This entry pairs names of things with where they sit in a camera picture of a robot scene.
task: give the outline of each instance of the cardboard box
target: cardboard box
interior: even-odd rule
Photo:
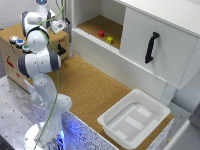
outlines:
[[[23,36],[21,24],[17,24],[0,31],[0,51],[2,60],[4,62],[5,72],[10,78],[28,91],[28,87],[26,86],[24,79],[30,83],[32,83],[32,80],[21,74],[17,66],[18,58],[25,54],[22,52],[22,49],[18,49],[16,48],[16,45],[10,44],[9,38],[12,35],[17,35],[20,39],[26,41],[26,38]],[[61,31],[58,34],[50,33],[49,37],[53,49],[56,52],[59,51],[58,44],[60,44],[66,50],[66,53],[60,56],[61,60],[63,61],[67,59],[69,57],[69,35],[64,31]]]

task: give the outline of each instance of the white countertop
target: white countertop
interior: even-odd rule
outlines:
[[[115,0],[190,34],[200,37],[200,5],[195,0]]]

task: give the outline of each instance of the cabinet compartment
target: cabinet compartment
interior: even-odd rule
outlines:
[[[110,45],[119,50],[125,10],[124,5],[114,0],[74,0],[73,28],[80,28],[104,42],[107,37],[113,37]],[[99,37],[99,31],[104,31],[105,36]]]
[[[153,32],[160,37],[154,41],[153,61],[146,64],[145,56]],[[198,38],[191,34],[127,8],[120,54],[179,86],[197,41]]]

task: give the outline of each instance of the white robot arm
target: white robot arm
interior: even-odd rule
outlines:
[[[53,150],[59,145],[55,144],[56,139],[63,133],[62,113],[71,108],[72,101],[70,97],[57,93],[52,79],[46,74],[59,70],[61,65],[59,55],[47,48],[49,35],[46,28],[56,20],[53,20],[55,18],[51,19],[55,14],[49,11],[47,0],[36,0],[36,5],[37,12],[26,11],[21,15],[23,34],[27,38],[27,45],[32,53],[20,57],[18,67],[22,74],[33,79],[35,93],[33,93],[31,101],[38,107],[46,108],[45,115],[46,121],[48,121],[46,128],[38,125],[39,132],[36,133],[34,139],[30,137],[29,140],[25,140],[25,150],[31,146],[34,149],[33,143],[38,142],[36,150]],[[65,145],[64,139],[60,140],[63,143],[59,149],[66,149],[67,145]]]

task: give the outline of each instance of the cabinet door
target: cabinet door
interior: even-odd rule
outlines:
[[[153,60],[146,64],[145,56],[153,32],[160,37],[154,40]],[[120,54],[179,86],[197,40],[191,34],[127,8]]]

